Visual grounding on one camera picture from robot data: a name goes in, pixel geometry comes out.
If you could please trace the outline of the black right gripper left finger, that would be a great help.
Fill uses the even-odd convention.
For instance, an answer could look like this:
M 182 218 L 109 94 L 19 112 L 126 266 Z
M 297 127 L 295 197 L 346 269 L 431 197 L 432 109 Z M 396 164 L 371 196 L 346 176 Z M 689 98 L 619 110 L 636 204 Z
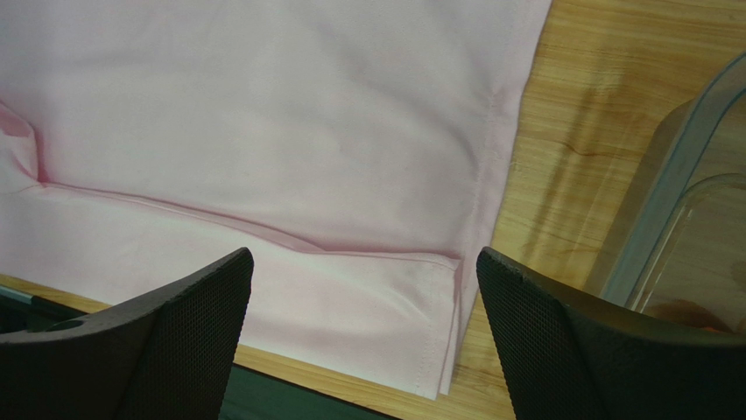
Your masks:
M 216 419 L 250 301 L 246 248 L 43 332 L 1 338 L 4 419 Z

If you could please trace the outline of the clear plastic bin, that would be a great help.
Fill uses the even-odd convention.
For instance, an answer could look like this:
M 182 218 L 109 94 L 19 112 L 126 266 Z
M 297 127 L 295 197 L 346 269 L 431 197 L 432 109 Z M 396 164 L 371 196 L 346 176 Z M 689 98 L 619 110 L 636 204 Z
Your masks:
M 585 291 L 657 319 L 745 331 L 745 58 L 655 129 Z

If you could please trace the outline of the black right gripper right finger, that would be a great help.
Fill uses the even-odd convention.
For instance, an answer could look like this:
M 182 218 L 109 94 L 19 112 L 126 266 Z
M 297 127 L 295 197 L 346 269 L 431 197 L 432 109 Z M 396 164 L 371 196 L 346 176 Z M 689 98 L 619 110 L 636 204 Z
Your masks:
M 492 248 L 475 271 L 516 418 L 744 418 L 742 335 L 624 309 Z

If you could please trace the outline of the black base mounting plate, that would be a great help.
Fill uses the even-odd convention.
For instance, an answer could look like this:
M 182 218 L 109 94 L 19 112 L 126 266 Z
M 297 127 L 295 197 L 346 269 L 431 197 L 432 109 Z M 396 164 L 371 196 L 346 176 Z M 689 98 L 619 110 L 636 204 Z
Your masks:
M 1 332 L 41 332 L 87 313 L 6 286 L 1 288 Z M 234 365 L 220 419 L 384 420 L 390 415 Z

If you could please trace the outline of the pink t-shirt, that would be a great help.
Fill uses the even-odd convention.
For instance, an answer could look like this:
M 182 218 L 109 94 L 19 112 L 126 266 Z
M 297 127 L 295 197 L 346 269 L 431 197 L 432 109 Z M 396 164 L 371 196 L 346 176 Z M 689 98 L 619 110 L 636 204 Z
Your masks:
M 115 305 L 245 247 L 245 346 L 447 394 L 550 7 L 4 1 L 1 271 Z

